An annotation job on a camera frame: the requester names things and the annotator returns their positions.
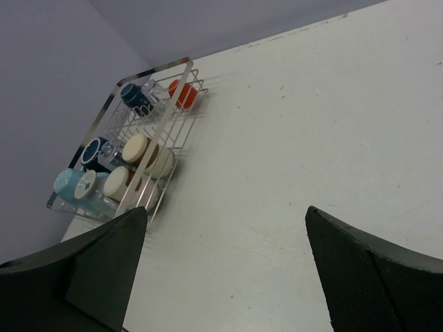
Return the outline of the clear glass cup rear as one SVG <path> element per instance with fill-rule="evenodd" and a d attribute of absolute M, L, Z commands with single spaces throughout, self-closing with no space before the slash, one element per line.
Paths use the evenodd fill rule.
<path fill-rule="evenodd" d="M 158 103 L 165 104 L 170 98 L 168 91 L 154 79 L 149 79 L 142 85 L 142 92 L 154 107 Z"/>

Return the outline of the grey ceramic mug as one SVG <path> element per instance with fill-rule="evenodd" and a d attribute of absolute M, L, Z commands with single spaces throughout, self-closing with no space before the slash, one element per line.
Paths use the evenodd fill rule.
<path fill-rule="evenodd" d="M 80 178 L 74 190 L 77 200 L 98 200 L 103 196 L 103 187 L 109 173 L 89 170 Z"/>

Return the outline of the dark blue mug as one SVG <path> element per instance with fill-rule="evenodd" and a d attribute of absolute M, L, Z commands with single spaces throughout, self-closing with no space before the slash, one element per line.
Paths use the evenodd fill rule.
<path fill-rule="evenodd" d="M 134 83 L 129 83 L 123 87 L 120 98 L 126 106 L 134 110 L 140 117 L 146 116 L 152 110 L 151 102 L 142 92 L 141 87 Z"/>
<path fill-rule="evenodd" d="M 98 156 L 101 152 L 103 145 L 106 142 L 107 142 L 106 138 L 96 137 L 86 145 L 80 156 L 80 163 L 85 170 L 94 170 L 97 173 L 111 172 L 105 166 L 101 165 L 98 161 Z"/>

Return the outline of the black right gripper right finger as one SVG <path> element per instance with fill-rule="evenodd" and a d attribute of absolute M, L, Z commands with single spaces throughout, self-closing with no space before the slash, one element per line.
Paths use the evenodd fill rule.
<path fill-rule="evenodd" d="M 442 260 L 311 206 L 307 236 L 334 331 L 441 331 Z"/>

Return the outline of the dark blue mug rear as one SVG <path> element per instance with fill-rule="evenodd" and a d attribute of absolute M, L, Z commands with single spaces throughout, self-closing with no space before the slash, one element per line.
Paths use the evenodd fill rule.
<path fill-rule="evenodd" d="M 142 92 L 141 87 L 134 83 L 129 83 L 123 87 L 120 98 L 126 106 L 134 110 L 140 117 L 146 116 L 152 110 L 151 102 Z"/>

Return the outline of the clear plastic cup front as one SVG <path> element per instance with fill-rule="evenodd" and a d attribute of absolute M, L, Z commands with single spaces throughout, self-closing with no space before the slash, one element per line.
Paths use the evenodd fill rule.
<path fill-rule="evenodd" d="M 108 140 L 98 152 L 98 162 L 109 171 L 120 166 L 132 167 L 123 159 L 123 142 L 120 140 Z"/>

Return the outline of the orange ceramic cup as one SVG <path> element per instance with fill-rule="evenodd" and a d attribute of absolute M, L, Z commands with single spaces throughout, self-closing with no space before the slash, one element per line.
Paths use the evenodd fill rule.
<path fill-rule="evenodd" d="M 178 85 L 179 85 L 179 80 L 174 80 L 169 84 L 168 93 L 171 98 L 174 95 L 174 92 L 176 91 Z M 178 100 L 175 103 L 176 107 L 178 109 L 187 111 L 194 103 L 197 94 L 198 91 L 195 87 L 193 87 L 190 83 L 185 83 L 180 92 Z"/>

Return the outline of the light blue cup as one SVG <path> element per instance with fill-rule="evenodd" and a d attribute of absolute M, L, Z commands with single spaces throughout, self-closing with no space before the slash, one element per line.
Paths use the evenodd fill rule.
<path fill-rule="evenodd" d="M 64 170 L 54 182 L 53 187 L 55 193 L 67 203 L 70 203 L 94 216 L 101 219 L 104 219 L 105 217 L 112 219 L 118 209 L 118 204 L 105 195 L 94 201 L 88 199 L 77 200 L 74 197 L 75 187 L 84 173 L 86 172 L 70 168 Z"/>

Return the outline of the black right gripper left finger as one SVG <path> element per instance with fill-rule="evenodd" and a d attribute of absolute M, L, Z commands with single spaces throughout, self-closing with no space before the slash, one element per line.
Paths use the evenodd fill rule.
<path fill-rule="evenodd" d="M 1 265 L 2 331 L 124 331 L 147 229 L 134 208 Z"/>

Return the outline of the dark blue mug front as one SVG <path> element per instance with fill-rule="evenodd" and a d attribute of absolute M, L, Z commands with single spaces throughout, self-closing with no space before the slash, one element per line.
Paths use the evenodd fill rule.
<path fill-rule="evenodd" d="M 98 156 L 101 152 L 103 145 L 106 142 L 107 142 L 106 138 L 96 137 L 86 145 L 80 156 L 80 163 L 85 170 L 94 170 L 97 173 L 111 172 L 105 166 L 101 165 L 98 161 Z"/>

